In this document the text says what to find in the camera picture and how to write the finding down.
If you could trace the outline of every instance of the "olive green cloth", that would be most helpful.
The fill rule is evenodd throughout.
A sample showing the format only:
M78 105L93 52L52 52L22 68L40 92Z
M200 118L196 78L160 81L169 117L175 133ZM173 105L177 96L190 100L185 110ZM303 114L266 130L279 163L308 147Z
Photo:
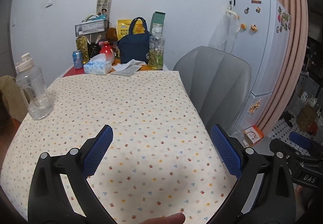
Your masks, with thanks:
M22 122L28 110L15 79L8 75L0 77L0 91L10 116Z

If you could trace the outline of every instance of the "red vase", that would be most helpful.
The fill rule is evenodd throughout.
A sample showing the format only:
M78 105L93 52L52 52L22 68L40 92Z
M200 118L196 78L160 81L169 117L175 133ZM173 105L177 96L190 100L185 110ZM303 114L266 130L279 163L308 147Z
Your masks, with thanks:
M114 63L115 56L114 56L114 52L113 52L111 46L109 45L109 42L103 43L100 54L105 54L107 61L110 61L111 64Z

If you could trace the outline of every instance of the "plastic water bottle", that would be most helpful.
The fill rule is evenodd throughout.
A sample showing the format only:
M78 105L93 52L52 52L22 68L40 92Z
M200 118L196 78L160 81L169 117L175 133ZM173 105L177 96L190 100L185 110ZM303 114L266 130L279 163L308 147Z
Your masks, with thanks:
M162 70L164 65L165 38L162 36L162 28L154 27L154 35L149 38L148 67L153 70Z
M16 66L19 71L16 83L21 90L30 116L35 120L41 120L53 110L53 104L44 83L43 73L40 67L34 65L30 53L24 54L21 59L22 63L18 63Z

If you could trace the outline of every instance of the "green box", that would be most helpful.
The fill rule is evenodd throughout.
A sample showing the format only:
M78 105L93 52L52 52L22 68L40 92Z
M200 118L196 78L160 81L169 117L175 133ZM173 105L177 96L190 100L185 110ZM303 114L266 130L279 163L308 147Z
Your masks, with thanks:
M165 13L162 12L154 12L151 18L151 24L150 24L150 33L152 33L152 28L159 26L161 27L161 32L163 32L163 25L164 25L164 20L165 20Z

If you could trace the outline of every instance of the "navy blue bag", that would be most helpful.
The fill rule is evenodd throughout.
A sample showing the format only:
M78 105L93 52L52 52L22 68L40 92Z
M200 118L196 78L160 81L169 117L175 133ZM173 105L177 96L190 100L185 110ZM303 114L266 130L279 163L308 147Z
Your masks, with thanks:
M133 28L136 21L140 19L143 22L145 33L133 34ZM120 61L121 64L128 63L131 59L139 60L148 63L149 53L149 37L151 34L147 29L147 24L144 18L135 18L129 27L129 34L124 36L118 41L118 48L120 50Z

